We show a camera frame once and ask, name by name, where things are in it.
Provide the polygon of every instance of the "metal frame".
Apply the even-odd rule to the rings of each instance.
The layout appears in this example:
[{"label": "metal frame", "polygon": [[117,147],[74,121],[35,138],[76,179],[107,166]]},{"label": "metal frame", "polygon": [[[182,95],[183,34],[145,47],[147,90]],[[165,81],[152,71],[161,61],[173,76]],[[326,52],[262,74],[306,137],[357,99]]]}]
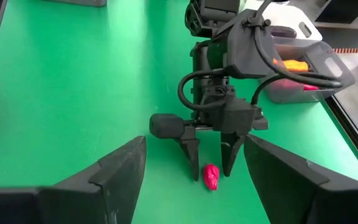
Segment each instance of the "metal frame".
[{"label": "metal frame", "polygon": [[335,96],[326,98],[326,103],[358,150],[358,128],[355,122]]}]

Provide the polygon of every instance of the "red object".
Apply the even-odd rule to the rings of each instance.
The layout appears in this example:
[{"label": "red object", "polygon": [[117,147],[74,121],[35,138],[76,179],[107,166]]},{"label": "red object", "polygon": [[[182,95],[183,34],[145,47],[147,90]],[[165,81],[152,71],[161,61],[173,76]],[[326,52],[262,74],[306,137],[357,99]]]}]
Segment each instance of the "red object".
[{"label": "red object", "polygon": [[304,90],[304,91],[318,90],[318,87],[317,87],[317,86],[311,86],[311,85],[306,85],[306,84],[304,84],[304,85],[303,85],[303,90]]},{"label": "red object", "polygon": [[219,168],[214,164],[208,164],[203,171],[204,183],[210,190],[218,189]]}]

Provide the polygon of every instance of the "plastic bin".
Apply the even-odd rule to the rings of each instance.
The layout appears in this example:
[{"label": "plastic bin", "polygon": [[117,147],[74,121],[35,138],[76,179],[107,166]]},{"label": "plastic bin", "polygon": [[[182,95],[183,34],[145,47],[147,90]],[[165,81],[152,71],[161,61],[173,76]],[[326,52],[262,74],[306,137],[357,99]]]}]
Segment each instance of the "plastic bin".
[{"label": "plastic bin", "polygon": [[[356,81],[351,71],[346,67],[334,50],[323,41],[300,40],[289,38],[273,38],[277,52],[277,60],[304,61],[311,67],[311,72],[337,77],[344,86],[340,89],[319,88],[305,90],[305,85],[291,80],[277,80],[265,87],[267,96],[275,103],[304,103],[320,101],[353,85]],[[273,73],[266,78],[277,75]]]},{"label": "plastic bin", "polygon": [[[263,1],[248,0],[242,2],[240,11],[258,10]],[[323,37],[306,14],[295,6],[286,6],[282,2],[270,3],[263,13],[264,19],[270,19],[272,26],[290,27],[296,31],[297,39],[321,41]]]}]

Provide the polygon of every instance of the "gray bin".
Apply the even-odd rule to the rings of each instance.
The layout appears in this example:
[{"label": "gray bin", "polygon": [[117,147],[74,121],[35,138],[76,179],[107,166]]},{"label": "gray bin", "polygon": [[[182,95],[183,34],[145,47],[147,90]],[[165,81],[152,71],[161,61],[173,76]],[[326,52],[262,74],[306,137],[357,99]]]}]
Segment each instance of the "gray bin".
[{"label": "gray bin", "polygon": [[[275,103],[304,103],[323,100],[333,94],[353,85],[355,79],[334,50],[323,41],[298,40],[289,38],[274,38],[277,60],[298,60],[309,64],[312,72],[337,77],[344,86],[340,89],[304,90],[304,84],[291,80],[277,80],[265,87],[267,96]],[[266,78],[277,75],[273,73]]]}]

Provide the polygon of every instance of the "green tabletop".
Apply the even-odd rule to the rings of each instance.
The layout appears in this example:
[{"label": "green tabletop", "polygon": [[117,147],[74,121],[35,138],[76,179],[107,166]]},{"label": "green tabletop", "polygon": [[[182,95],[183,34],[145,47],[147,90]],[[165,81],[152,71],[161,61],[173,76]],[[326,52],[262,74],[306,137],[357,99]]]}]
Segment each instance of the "green tabletop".
[{"label": "green tabletop", "polygon": [[[0,30],[0,187],[53,185],[138,135],[147,165],[133,223],[268,223],[240,152],[208,192],[177,143],[149,134],[153,113],[190,110],[177,84],[195,42],[188,0],[110,0],[107,7],[9,0]],[[250,98],[256,80],[233,80]],[[186,87],[190,96],[190,85]],[[276,105],[263,94],[261,138],[358,180],[358,153],[320,103]],[[219,134],[200,165],[221,165]]]}]

